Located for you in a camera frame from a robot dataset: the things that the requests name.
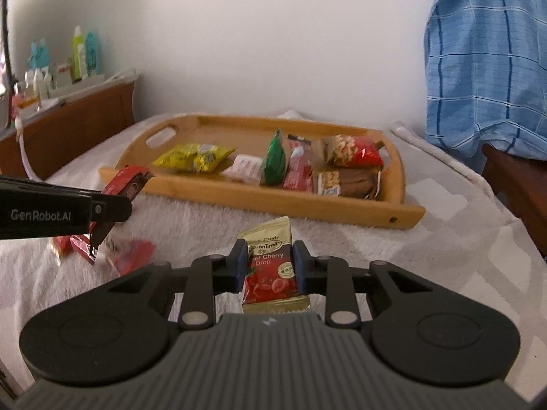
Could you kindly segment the red white stick packet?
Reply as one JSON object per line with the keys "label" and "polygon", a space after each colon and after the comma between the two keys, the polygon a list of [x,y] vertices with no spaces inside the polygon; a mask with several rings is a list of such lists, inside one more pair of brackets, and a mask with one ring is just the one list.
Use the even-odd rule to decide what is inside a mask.
{"label": "red white stick packet", "polygon": [[91,265],[107,263],[108,234],[114,227],[114,222],[92,222],[87,233],[70,237],[71,248]]}

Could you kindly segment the cherry drop candy packet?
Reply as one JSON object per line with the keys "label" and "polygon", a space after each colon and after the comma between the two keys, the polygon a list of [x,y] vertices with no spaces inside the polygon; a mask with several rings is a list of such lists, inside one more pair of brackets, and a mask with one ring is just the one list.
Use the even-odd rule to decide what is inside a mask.
{"label": "cherry drop candy packet", "polygon": [[246,242],[249,254],[242,289],[245,314],[292,313],[310,307],[309,297],[298,290],[288,217],[264,222],[238,238]]}

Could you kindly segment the yellow snack bag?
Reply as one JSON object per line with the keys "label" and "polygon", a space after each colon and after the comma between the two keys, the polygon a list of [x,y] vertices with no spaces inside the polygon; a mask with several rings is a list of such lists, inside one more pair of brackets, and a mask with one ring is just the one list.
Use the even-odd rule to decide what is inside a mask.
{"label": "yellow snack bag", "polygon": [[235,148],[190,142],[161,154],[153,166],[178,172],[212,173],[234,151]]}

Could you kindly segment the brown peanut snack bag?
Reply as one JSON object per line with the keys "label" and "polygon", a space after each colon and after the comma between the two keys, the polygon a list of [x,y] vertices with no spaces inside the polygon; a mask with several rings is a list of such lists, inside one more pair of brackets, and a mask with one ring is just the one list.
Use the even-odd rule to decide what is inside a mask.
{"label": "brown peanut snack bag", "polygon": [[381,170],[377,168],[337,168],[317,176],[319,195],[373,200],[381,188]]}

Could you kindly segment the red peanut bag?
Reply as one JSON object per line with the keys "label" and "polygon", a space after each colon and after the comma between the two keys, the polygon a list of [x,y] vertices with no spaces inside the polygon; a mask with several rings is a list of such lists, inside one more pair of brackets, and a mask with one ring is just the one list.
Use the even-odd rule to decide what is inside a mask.
{"label": "red peanut bag", "polygon": [[378,147],[382,142],[373,142],[367,136],[337,134],[320,141],[323,160],[333,167],[365,168],[384,167]]}

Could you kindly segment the pink white pastry packet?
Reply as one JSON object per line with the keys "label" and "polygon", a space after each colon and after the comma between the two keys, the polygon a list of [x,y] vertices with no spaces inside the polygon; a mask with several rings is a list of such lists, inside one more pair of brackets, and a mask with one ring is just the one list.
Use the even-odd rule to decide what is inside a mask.
{"label": "pink white pastry packet", "polygon": [[255,155],[238,154],[233,164],[221,172],[227,180],[260,186],[263,179],[263,159]]}

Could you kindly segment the long red snack bar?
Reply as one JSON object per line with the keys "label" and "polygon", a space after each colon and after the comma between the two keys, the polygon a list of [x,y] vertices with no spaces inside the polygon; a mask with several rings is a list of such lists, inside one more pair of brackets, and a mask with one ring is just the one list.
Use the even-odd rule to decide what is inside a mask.
{"label": "long red snack bar", "polygon": [[288,134],[290,156],[282,188],[303,193],[313,192],[311,142]]}

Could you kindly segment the green snack packet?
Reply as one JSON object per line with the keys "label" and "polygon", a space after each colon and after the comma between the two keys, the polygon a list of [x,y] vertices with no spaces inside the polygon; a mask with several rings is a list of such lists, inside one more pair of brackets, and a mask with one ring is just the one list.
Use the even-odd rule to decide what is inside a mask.
{"label": "green snack packet", "polygon": [[286,156],[283,146],[283,132],[278,129],[269,144],[263,165],[263,182],[266,186],[276,186],[285,178]]}

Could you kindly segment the red toffee packet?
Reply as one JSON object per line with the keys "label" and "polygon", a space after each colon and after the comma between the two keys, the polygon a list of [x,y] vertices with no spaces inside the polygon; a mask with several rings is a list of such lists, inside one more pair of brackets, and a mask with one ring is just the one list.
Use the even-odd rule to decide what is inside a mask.
{"label": "red toffee packet", "polygon": [[102,193],[124,195],[131,201],[144,189],[154,174],[146,167],[126,166],[106,185]]}

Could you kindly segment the wooden side cabinet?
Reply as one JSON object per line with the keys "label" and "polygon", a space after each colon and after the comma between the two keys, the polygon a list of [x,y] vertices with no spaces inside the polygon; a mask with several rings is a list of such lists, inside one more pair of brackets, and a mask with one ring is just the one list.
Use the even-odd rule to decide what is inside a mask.
{"label": "wooden side cabinet", "polygon": [[134,83],[117,84],[37,116],[23,126],[30,167],[45,180],[73,159],[134,125]]}

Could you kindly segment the grey patterned towel blanket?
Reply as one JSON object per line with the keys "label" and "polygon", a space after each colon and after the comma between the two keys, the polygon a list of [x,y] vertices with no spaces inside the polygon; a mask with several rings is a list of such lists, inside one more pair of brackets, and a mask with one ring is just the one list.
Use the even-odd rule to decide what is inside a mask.
{"label": "grey patterned towel blanket", "polygon": [[[397,141],[407,178],[406,200],[426,210],[410,230],[386,230],[292,218],[293,237],[310,252],[356,267],[386,260],[488,305],[518,327],[521,348],[508,382],[531,399],[546,384],[546,265],[522,221],[486,191],[422,149]],[[142,193],[118,240],[155,244],[153,260],[175,267],[227,253],[241,231],[267,220],[260,213]],[[72,254],[58,260],[46,239],[1,244],[1,366],[13,388],[32,376],[19,353],[23,325],[51,305],[114,278],[108,265]]]}

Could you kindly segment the white organizer tray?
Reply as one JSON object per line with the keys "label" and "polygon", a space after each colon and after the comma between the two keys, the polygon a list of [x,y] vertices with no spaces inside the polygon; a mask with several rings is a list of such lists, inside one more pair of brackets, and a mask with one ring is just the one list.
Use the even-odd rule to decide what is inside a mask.
{"label": "white organizer tray", "polygon": [[98,74],[95,76],[88,76],[85,79],[75,82],[70,85],[60,86],[56,89],[52,89],[48,92],[49,99],[68,99],[71,96],[85,94],[91,91],[93,88],[102,85],[106,81],[105,74]]}

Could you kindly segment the blue bottle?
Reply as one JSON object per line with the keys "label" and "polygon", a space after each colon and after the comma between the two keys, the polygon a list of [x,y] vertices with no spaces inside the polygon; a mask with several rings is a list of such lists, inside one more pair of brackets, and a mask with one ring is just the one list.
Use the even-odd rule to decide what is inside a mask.
{"label": "blue bottle", "polygon": [[50,64],[49,51],[44,38],[34,40],[30,45],[30,57],[28,60],[28,69],[48,68]]}

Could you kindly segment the green lotion bottle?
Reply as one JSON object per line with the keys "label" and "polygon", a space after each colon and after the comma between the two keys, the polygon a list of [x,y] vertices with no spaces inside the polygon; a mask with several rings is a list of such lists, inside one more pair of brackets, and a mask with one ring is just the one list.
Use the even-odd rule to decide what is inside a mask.
{"label": "green lotion bottle", "polygon": [[75,27],[72,38],[72,69],[75,82],[85,79],[88,75],[86,48],[80,25]]}

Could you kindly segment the teal lotion bottle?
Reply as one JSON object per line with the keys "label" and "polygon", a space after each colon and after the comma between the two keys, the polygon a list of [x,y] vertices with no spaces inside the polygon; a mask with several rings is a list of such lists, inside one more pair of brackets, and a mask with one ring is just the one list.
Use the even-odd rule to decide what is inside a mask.
{"label": "teal lotion bottle", "polygon": [[86,67],[90,76],[100,73],[100,51],[97,36],[89,31],[85,38]]}

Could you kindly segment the dark wooden chair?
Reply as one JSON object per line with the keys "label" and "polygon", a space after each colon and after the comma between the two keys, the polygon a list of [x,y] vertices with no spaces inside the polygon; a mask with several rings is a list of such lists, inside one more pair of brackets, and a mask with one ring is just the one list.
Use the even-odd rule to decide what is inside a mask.
{"label": "dark wooden chair", "polygon": [[523,221],[533,243],[546,257],[546,162],[518,158],[491,145],[483,145],[481,151],[486,158],[483,178],[495,194],[504,196],[508,209]]}

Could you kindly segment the bamboo serving tray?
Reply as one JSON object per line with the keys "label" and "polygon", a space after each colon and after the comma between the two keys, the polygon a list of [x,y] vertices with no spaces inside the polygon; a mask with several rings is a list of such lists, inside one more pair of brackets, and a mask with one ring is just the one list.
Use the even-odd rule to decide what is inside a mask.
{"label": "bamboo serving tray", "polygon": [[100,177],[124,167],[152,172],[148,193],[281,216],[408,230],[426,213],[406,203],[399,151],[375,129],[183,114],[143,132]]}

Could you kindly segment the blue plaid cloth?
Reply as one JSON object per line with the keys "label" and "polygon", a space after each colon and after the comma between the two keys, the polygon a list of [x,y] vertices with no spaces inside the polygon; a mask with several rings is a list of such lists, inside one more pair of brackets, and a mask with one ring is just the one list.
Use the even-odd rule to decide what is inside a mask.
{"label": "blue plaid cloth", "polygon": [[425,68],[431,144],[546,158],[546,0],[434,0]]}

